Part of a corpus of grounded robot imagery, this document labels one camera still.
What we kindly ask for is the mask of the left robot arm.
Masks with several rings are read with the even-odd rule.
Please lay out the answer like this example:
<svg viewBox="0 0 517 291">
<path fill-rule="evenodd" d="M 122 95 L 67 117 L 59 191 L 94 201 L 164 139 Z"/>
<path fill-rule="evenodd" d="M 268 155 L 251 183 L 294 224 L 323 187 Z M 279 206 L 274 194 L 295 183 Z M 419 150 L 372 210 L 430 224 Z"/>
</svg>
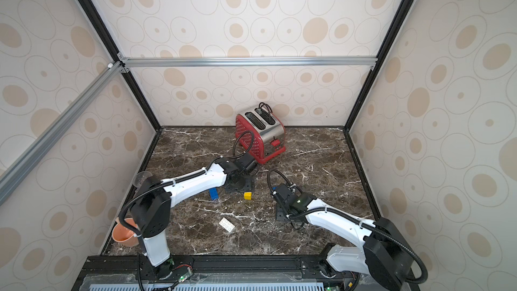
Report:
<svg viewBox="0 0 517 291">
<path fill-rule="evenodd" d="M 169 179 L 141 172 L 135 177 L 138 185 L 135 196 L 121 208 L 118 223 L 137 238 L 151 266 L 163 268 L 171 259 L 166 238 L 171 209 L 210 189 L 225 187 L 229 192 L 250 191 L 257 165 L 258 162 L 247 152 L 238 156 L 221 156 L 208 167 Z"/>
</svg>

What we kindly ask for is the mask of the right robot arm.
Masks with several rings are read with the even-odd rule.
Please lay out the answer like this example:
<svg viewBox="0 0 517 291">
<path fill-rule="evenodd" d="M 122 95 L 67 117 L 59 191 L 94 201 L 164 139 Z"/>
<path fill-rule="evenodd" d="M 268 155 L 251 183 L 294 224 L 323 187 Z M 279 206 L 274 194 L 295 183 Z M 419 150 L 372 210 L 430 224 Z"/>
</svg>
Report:
<svg viewBox="0 0 517 291">
<path fill-rule="evenodd" d="M 405 283 L 423 284 L 428 268 L 388 219 L 360 218 L 338 210 L 295 186 L 269 187 L 272 198 L 290 222 L 324 228 L 354 246 L 333 245 L 324 252 L 324 264 L 334 272 L 371 276 L 387 290 L 401 290 Z"/>
</svg>

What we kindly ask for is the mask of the white lego brick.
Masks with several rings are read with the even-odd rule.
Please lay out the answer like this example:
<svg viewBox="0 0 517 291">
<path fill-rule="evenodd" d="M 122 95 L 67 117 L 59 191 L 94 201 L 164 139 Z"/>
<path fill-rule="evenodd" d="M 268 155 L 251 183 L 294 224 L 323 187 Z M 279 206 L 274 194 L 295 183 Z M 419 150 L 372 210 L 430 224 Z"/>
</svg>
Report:
<svg viewBox="0 0 517 291">
<path fill-rule="evenodd" d="M 235 229 L 235 226 L 233 225 L 233 223 L 231 223 L 228 219 L 226 218 L 222 218 L 220 221 L 219 221 L 219 225 L 224 229 L 226 230 L 228 233 L 232 233 Z"/>
</svg>

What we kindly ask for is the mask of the dark blue long lego brick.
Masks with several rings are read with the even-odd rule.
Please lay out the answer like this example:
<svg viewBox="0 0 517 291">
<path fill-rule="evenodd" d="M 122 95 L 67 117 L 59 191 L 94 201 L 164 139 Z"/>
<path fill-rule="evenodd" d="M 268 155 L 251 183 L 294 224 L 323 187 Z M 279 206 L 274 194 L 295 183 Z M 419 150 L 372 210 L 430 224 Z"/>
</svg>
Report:
<svg viewBox="0 0 517 291">
<path fill-rule="evenodd" d="M 219 200 L 219 193 L 218 193 L 218 189 L 217 188 L 211 188 L 209 190 L 209 196 L 211 198 L 211 201 L 218 201 Z"/>
</svg>

